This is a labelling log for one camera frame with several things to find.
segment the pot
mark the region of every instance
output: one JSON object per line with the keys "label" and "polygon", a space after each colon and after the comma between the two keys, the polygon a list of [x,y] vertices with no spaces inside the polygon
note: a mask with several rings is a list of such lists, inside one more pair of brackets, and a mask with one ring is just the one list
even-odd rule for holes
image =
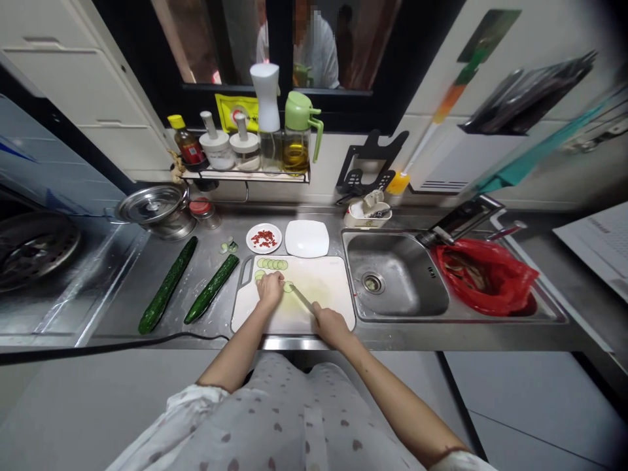
{"label": "pot", "polygon": [[117,221],[105,216],[111,224],[137,223],[146,231],[166,241],[175,241],[187,236],[196,226],[190,213],[188,195],[178,186],[158,185],[140,190],[127,196],[115,209]]}

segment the white cutting board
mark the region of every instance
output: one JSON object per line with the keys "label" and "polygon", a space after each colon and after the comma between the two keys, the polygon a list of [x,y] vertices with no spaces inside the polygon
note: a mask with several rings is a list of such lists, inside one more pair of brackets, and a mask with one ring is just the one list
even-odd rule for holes
{"label": "white cutting board", "polygon": [[[349,289],[349,280],[345,262],[337,256],[320,258],[298,258],[295,256],[257,255],[253,258],[253,268],[246,285],[240,287],[235,296],[234,316],[231,320],[231,329],[234,332],[242,326],[247,317],[253,312],[257,301],[257,285],[254,275],[258,270],[272,273],[275,270],[263,269],[257,266],[258,260],[285,260],[288,262],[286,270],[280,270],[286,281],[292,281],[299,288],[308,301],[318,301],[322,307],[329,307],[342,314],[349,330],[355,327],[355,313],[353,299]],[[284,293],[281,303],[277,306],[273,317],[266,328],[267,334],[305,334],[312,335],[312,314],[299,301],[295,293]]]}

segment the stainless steel sink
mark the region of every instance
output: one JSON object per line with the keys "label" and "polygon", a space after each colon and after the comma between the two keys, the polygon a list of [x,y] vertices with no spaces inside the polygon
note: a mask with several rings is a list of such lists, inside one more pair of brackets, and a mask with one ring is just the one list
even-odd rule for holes
{"label": "stainless steel sink", "polygon": [[428,251],[407,234],[343,234],[358,315],[370,321],[438,316],[449,294]]}
{"label": "stainless steel sink", "polygon": [[532,287],[531,308],[516,317],[492,317],[471,309],[449,291],[433,251],[418,242],[414,234],[400,230],[344,230],[342,243],[355,311],[364,321],[567,322],[564,309],[540,281]]}

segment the teal towel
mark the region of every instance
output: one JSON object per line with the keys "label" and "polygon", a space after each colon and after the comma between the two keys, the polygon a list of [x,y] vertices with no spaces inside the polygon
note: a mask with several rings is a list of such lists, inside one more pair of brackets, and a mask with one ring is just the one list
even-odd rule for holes
{"label": "teal towel", "polygon": [[573,136],[580,128],[586,126],[593,117],[606,106],[609,100],[610,98],[604,100],[594,109],[587,111],[579,118],[567,124],[564,128],[556,131],[547,139],[528,150],[521,157],[495,173],[492,177],[482,180],[477,186],[478,193],[490,193],[501,188],[506,188],[507,186],[517,186],[541,160]]}

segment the white plate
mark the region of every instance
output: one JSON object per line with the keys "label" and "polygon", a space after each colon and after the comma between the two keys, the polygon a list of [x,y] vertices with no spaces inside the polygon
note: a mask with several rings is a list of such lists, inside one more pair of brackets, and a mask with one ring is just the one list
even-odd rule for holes
{"label": "white plate", "polygon": [[286,229],[286,251],[302,258],[316,258],[327,255],[329,233],[319,221],[294,220]]}
{"label": "white plate", "polygon": [[[270,247],[262,247],[261,245],[257,245],[257,247],[255,245],[253,245],[253,241],[251,240],[251,238],[253,236],[257,236],[257,233],[261,230],[269,230],[273,233],[273,236],[275,238],[275,242],[277,242],[277,245],[271,245]],[[251,249],[251,251],[258,253],[258,254],[267,254],[267,253],[271,253],[276,251],[279,246],[281,245],[281,231],[279,230],[279,228],[277,226],[275,226],[274,224],[269,224],[267,222],[263,222],[262,224],[258,224],[257,226],[253,226],[250,230],[249,233],[247,234],[247,246],[248,248]]]}

